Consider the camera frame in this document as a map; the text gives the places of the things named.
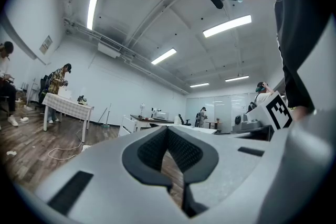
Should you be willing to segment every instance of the power cord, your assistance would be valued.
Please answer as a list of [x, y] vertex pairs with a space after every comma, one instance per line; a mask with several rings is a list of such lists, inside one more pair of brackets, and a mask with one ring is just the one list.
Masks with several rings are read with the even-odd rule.
[[55, 151], [55, 150], [70, 151], [70, 150], [74, 150], [75, 148], [79, 148], [80, 145], [81, 145], [83, 142], [82, 142], [82, 140], [78, 137], [77, 134], [78, 134], [81, 130], [83, 130], [83, 128], [79, 129], [79, 130], [77, 131], [77, 133], [75, 134], [76, 137], [77, 137], [77, 138], [79, 139], [79, 141], [80, 141], [80, 144], [79, 144], [78, 146], [73, 147], [73, 148], [54, 148], [53, 150], [49, 151], [48, 156], [49, 156], [50, 158], [57, 159], [57, 160], [59, 160], [59, 161], [65, 161], [65, 160], [67, 160], [67, 159], [71, 159], [72, 157], [77, 156], [77, 154], [75, 154], [75, 155], [73, 155], [73, 156], [71, 156], [71, 157], [69, 157], [69, 158], [66, 158], [66, 159], [58, 159], [58, 158], [54, 158], [54, 157], [50, 156], [50, 153], [53, 152], [53, 151]]

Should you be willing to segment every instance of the fluorescent light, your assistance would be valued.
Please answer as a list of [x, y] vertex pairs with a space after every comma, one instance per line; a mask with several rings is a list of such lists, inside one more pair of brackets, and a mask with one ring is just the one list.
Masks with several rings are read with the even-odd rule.
[[238, 80], [238, 79], [247, 79], [247, 78], [249, 78], [249, 76], [242, 76], [242, 77], [233, 78], [233, 79], [226, 79], [225, 81], [229, 82], [229, 81], [234, 81], [234, 80]]
[[97, 1], [98, 0], [90, 0], [89, 4], [87, 28], [89, 28], [90, 30], [92, 30], [93, 26], [93, 18], [94, 18], [94, 12], [96, 10]]
[[247, 16], [244, 16], [244, 17], [241, 17], [241, 18], [238, 18], [238, 19], [234, 19], [234, 20], [230, 20], [226, 23], [217, 25], [213, 28], [210, 28], [209, 30], [205, 30], [205, 31], [203, 31], [203, 34], [204, 34], [205, 37], [210, 37], [210, 36], [216, 35], [220, 32], [223, 32], [225, 30], [229, 30], [231, 28], [234, 28], [234, 27], [237, 27], [237, 26], [240, 26], [240, 25], [244, 25], [244, 24], [249, 24], [251, 22], [252, 22], [251, 15], [247, 15]]
[[161, 61], [163, 61], [164, 59], [168, 58], [169, 56], [173, 55], [176, 53], [176, 50], [171, 49], [170, 51], [167, 51], [165, 54], [161, 55], [160, 57], [158, 57], [157, 59], [155, 59], [154, 61], [152, 61], [152, 64], [155, 65]]
[[200, 87], [200, 86], [206, 86], [206, 85], [209, 85], [209, 83], [203, 83], [203, 84], [191, 85], [190, 88]]

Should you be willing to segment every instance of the air conditioner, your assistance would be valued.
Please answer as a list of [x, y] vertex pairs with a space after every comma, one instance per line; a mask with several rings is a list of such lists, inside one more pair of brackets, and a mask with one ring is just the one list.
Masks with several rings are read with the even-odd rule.
[[98, 43], [98, 50], [114, 59], [121, 55], [119, 52], [121, 50], [121, 46], [114, 43], [112, 40], [107, 39], [106, 37], [100, 38]]

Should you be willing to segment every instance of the jeans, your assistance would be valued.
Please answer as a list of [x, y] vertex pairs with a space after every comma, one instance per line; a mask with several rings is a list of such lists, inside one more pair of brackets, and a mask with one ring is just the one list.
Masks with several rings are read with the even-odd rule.
[[48, 121], [51, 121], [51, 120], [54, 121], [56, 119], [57, 119], [56, 110], [49, 107], [49, 109], [48, 109]]
[[15, 99], [16, 99], [16, 89], [13, 85], [9, 84], [8, 81], [4, 81], [2, 87], [0, 88], [1, 96], [8, 96], [8, 109], [11, 114], [15, 112]]

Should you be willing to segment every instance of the glass wall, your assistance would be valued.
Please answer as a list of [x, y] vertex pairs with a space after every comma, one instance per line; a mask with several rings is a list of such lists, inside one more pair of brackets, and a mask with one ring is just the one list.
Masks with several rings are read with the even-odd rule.
[[209, 128], [209, 123], [216, 122], [219, 119], [218, 130], [223, 133], [231, 132], [234, 126], [235, 117], [246, 113], [250, 102], [254, 102], [256, 93], [245, 93], [238, 95], [226, 95], [218, 97], [206, 98], [187, 98], [186, 102], [186, 119], [190, 119], [190, 123], [194, 126], [196, 115], [206, 107], [206, 115], [204, 127]]

